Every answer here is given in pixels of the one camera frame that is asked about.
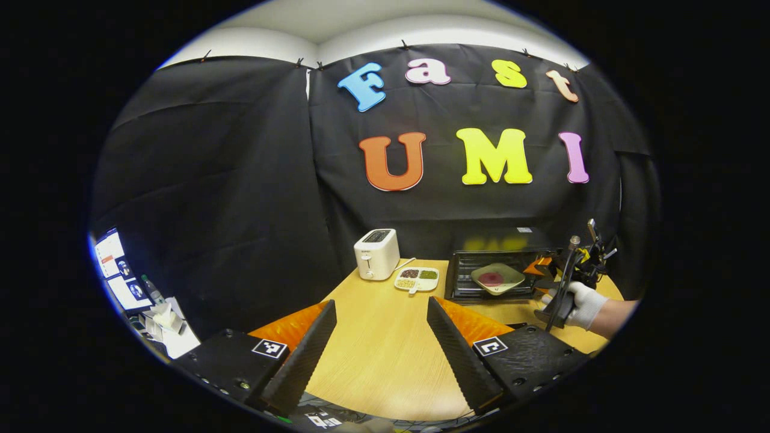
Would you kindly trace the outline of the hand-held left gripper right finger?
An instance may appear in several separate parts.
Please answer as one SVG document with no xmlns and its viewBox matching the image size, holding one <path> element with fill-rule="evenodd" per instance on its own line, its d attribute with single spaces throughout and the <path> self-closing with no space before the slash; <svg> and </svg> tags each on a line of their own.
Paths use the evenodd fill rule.
<svg viewBox="0 0 770 433">
<path fill-rule="evenodd" d="M 541 327 L 509 327 L 435 296 L 427 323 L 478 416 L 544 394 L 590 359 Z"/>
</svg>

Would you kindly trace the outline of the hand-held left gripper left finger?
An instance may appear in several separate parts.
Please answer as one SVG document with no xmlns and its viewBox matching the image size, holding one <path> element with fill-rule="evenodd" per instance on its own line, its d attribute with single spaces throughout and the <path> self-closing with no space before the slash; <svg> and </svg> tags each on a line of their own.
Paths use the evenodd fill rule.
<svg viewBox="0 0 770 433">
<path fill-rule="evenodd" d="M 337 324 L 332 299 L 256 331 L 225 329 L 171 367 L 241 405 L 286 417 L 300 402 Z"/>
</svg>

